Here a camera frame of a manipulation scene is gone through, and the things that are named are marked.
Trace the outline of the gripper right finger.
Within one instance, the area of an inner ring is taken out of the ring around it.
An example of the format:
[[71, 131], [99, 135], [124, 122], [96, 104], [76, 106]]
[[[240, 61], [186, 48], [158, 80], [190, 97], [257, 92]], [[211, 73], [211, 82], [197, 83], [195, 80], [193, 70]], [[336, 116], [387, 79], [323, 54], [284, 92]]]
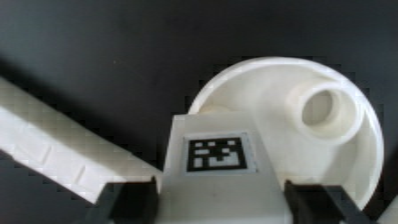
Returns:
[[339, 185], [284, 182], [293, 224], [378, 224], [359, 209]]

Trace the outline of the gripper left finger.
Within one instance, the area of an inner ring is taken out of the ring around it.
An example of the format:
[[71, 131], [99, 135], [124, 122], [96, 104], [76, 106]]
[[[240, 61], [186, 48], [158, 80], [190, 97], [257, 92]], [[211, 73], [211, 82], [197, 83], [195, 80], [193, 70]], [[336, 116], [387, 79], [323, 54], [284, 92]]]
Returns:
[[144, 182], [110, 182], [83, 218], [73, 224], [154, 224], [158, 201], [154, 177]]

